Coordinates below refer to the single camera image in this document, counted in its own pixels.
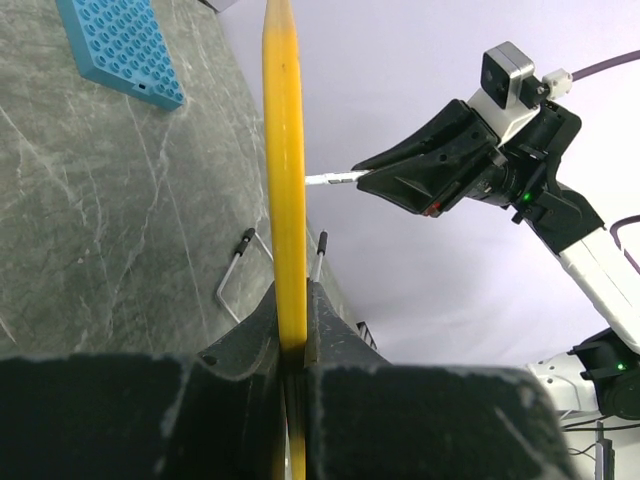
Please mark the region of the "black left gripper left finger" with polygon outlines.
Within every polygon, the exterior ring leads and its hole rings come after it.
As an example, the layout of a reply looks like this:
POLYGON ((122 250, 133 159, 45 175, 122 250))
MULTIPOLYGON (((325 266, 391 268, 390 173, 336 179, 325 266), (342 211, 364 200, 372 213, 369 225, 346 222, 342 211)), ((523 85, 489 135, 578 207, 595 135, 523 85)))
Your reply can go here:
POLYGON ((1 360, 5 479, 281 479, 273 290, 198 353, 1 360))

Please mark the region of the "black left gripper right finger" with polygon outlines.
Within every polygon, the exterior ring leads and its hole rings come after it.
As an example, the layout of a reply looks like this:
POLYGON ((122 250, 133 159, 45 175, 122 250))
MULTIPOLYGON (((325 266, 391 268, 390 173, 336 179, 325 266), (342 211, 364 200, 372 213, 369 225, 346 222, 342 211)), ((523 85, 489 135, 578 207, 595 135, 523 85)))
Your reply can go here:
POLYGON ((521 369, 394 365, 308 286, 311 479, 574 479, 552 402, 521 369))

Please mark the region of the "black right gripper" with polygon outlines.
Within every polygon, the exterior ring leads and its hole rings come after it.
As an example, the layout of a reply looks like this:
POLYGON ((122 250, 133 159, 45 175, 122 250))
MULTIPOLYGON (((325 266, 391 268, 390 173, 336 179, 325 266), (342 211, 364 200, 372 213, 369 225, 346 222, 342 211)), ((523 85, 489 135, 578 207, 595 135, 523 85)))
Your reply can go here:
POLYGON ((438 217, 464 197, 514 208, 514 221, 539 215, 539 199, 557 196, 562 156, 582 128, 579 116, 554 102, 503 146, 439 149, 457 139, 498 136, 466 102, 451 100, 431 120, 395 146, 355 164, 365 173, 357 188, 415 215, 438 217))

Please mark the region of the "white blue whiteboard marker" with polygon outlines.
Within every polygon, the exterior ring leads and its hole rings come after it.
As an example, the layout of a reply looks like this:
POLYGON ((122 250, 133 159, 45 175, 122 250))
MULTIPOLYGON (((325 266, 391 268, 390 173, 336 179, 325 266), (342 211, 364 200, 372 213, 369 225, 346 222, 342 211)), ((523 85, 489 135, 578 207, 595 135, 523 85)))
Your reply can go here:
POLYGON ((336 185, 356 182, 359 178, 368 174, 369 170, 356 170, 347 172, 332 172, 305 177, 306 186, 336 185))

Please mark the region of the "yellow framed whiteboard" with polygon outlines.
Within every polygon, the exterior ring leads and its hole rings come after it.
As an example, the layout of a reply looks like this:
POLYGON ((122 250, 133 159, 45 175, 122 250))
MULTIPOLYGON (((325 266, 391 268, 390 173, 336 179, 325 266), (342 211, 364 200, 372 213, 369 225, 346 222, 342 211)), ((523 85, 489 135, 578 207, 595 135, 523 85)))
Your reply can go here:
POLYGON ((306 477, 301 370, 307 343, 305 151, 298 38, 290 1, 266 3, 263 109, 279 344, 292 477, 306 477))

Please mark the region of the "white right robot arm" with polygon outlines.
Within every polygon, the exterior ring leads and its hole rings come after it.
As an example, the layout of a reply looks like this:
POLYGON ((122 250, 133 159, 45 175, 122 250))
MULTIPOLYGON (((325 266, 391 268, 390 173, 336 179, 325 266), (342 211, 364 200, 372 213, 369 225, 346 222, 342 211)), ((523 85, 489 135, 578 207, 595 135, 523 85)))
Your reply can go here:
POLYGON ((589 201, 557 180, 578 116, 542 102, 509 140, 454 100, 408 138, 358 163, 359 190, 436 218, 469 198, 513 209, 607 321, 607 328, 530 372, 555 407, 604 418, 639 416, 639 274, 589 201))

